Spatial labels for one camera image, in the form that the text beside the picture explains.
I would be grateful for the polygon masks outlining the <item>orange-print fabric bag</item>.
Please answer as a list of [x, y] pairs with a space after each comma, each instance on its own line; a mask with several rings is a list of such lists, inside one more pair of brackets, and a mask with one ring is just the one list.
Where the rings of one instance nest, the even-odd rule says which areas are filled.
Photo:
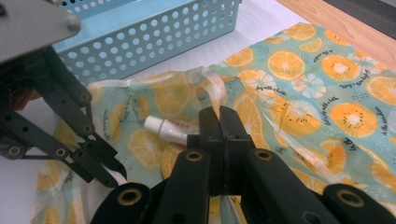
[[298, 23], [208, 67], [89, 92], [94, 125], [131, 181], [160, 183], [180, 152], [144, 128], [147, 117], [196, 123], [201, 109], [225, 105], [313, 191], [348, 184], [396, 218], [396, 73], [327, 29]]

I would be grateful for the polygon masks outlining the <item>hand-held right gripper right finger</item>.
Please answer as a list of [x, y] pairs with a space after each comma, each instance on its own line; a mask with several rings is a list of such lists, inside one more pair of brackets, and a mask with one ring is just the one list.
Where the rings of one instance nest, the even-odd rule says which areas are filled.
[[223, 193], [241, 195], [245, 181], [243, 161], [254, 143], [238, 113], [230, 107], [219, 109], [219, 123], [224, 139]]

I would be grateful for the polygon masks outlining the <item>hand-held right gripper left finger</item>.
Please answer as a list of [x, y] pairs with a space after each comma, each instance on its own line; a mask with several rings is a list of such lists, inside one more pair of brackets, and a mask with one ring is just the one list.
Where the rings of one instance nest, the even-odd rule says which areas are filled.
[[212, 107], [204, 108], [198, 113], [198, 128], [198, 133], [188, 135], [187, 149], [201, 149], [210, 155], [210, 194], [224, 195], [224, 140], [219, 119]]

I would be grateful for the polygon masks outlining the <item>white ointment tube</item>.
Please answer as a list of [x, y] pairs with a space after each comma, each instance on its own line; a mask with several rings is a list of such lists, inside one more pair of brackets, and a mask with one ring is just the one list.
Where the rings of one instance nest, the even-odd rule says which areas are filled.
[[156, 133], [162, 140], [170, 143], [186, 146], [190, 134], [198, 134], [197, 125], [177, 119], [160, 119], [148, 116], [144, 121], [144, 128]]

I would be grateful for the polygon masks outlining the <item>blue perforated plastic basket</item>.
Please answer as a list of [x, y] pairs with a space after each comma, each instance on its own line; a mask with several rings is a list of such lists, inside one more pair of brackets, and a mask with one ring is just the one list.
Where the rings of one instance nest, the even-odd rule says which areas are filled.
[[80, 32], [53, 48], [88, 85], [122, 79], [234, 30], [242, 0], [63, 0]]

